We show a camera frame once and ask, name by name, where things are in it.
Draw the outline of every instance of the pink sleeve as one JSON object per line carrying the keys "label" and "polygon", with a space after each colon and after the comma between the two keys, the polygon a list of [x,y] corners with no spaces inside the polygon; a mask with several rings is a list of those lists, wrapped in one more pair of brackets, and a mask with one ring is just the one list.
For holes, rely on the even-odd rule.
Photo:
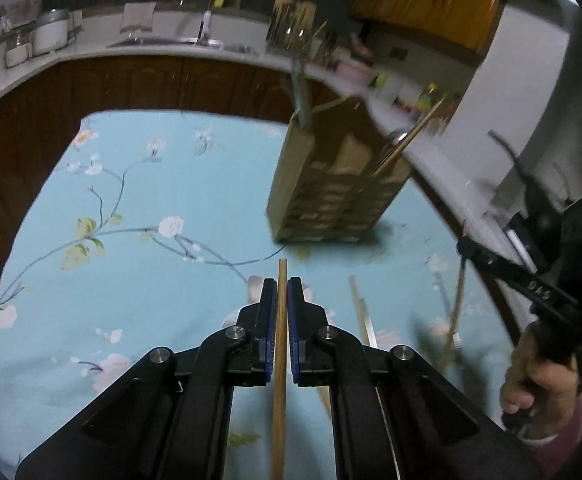
{"label": "pink sleeve", "polygon": [[551,478],[571,456],[582,437],[582,394],[578,397],[569,425],[546,444],[523,440],[529,454],[538,462],[543,478]]}

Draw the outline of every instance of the light blue tablecloth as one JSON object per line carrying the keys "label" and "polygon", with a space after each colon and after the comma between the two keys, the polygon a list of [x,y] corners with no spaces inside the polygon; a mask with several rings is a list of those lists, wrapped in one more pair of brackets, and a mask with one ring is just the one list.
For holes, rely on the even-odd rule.
{"label": "light blue tablecloth", "polygon": [[[285,132],[179,112],[83,121],[0,283],[0,466],[8,475],[149,349],[192,348],[232,324],[249,294],[258,297],[261,277],[277,275],[281,256],[331,323],[359,335],[354,275],[379,346],[403,342],[434,358],[448,326],[443,298],[453,296],[458,273],[448,228],[408,182],[378,224],[377,244],[296,244],[270,257],[281,246],[264,211]],[[473,269],[459,332],[464,364],[449,377],[495,415],[511,345]],[[289,380],[287,412],[286,478],[335,478],[331,424],[316,391]],[[225,478],[269,477],[270,421],[271,388],[236,391]]]}

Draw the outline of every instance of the rice cooker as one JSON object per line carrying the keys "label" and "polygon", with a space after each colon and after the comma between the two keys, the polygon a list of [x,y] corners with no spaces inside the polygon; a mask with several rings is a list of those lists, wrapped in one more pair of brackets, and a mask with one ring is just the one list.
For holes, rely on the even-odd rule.
{"label": "rice cooker", "polygon": [[69,40],[69,11],[53,9],[40,14],[33,34],[33,55],[39,56],[66,46]]}

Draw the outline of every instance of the stainless steel sink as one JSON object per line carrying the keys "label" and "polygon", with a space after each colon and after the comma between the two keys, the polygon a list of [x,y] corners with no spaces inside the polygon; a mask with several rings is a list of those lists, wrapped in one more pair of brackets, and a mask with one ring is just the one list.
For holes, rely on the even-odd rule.
{"label": "stainless steel sink", "polygon": [[225,43],[224,41],[208,40],[205,44],[197,43],[196,38],[156,38],[156,37],[140,37],[127,38],[117,43],[110,44],[108,48],[116,46],[162,46],[162,45],[182,45],[195,46],[198,48],[212,48],[214,50],[226,50],[226,52],[235,52],[236,54],[250,54],[257,56],[258,54],[248,45]]}

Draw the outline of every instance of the faucet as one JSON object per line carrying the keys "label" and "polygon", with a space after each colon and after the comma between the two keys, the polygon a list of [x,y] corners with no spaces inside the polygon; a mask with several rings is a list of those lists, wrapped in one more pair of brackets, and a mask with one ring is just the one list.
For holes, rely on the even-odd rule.
{"label": "faucet", "polygon": [[[200,30],[197,33],[196,44],[206,45],[209,42],[209,37],[211,36],[211,1],[209,0],[209,5],[207,10],[202,15],[202,22],[200,23]],[[180,6],[184,4],[184,0],[180,0]]]}

